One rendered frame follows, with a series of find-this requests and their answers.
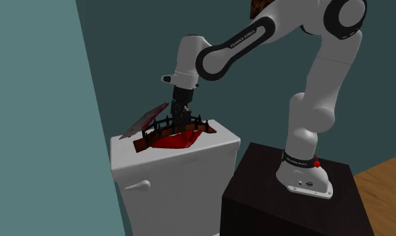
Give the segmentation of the red crumpled cloth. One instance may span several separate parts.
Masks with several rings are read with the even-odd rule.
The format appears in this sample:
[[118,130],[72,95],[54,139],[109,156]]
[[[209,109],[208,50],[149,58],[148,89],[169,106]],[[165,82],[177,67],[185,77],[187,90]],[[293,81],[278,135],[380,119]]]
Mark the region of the red crumpled cloth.
[[151,146],[163,149],[184,149],[189,148],[202,134],[201,131],[185,131],[175,135],[169,135],[156,141]]

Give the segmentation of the brown bridge model black railings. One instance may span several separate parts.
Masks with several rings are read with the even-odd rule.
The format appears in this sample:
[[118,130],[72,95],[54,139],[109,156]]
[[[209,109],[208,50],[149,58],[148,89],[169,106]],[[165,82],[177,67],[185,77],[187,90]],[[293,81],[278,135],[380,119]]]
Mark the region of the brown bridge model black railings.
[[148,148],[152,148],[152,144],[163,137],[175,135],[185,131],[201,131],[202,133],[216,133],[216,130],[209,125],[208,121],[203,121],[200,116],[192,117],[184,126],[179,125],[173,118],[156,121],[155,119],[143,131],[142,138],[133,141],[135,151],[142,152]]

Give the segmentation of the white toilet tank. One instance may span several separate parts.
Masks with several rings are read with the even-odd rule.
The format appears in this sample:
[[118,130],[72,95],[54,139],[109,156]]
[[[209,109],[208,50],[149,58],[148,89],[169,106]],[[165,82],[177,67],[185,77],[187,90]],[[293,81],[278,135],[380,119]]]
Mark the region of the white toilet tank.
[[235,171],[241,140],[211,119],[189,148],[136,152],[136,133],[110,140],[111,173],[133,236],[215,236],[222,194]]

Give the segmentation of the brown speckled object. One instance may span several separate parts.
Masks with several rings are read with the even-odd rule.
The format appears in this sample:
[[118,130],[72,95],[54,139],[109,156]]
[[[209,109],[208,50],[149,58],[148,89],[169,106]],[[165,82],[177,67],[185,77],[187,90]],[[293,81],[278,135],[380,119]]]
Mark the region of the brown speckled object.
[[272,4],[275,0],[251,0],[249,19],[255,19],[264,8]]

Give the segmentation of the dark robot stand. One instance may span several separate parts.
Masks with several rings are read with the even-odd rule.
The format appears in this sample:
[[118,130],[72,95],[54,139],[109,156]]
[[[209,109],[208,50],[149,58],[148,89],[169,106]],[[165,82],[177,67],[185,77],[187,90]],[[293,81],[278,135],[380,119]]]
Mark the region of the dark robot stand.
[[326,200],[277,180],[281,153],[249,144],[222,196],[220,236],[375,236],[349,165],[320,161],[334,191]]

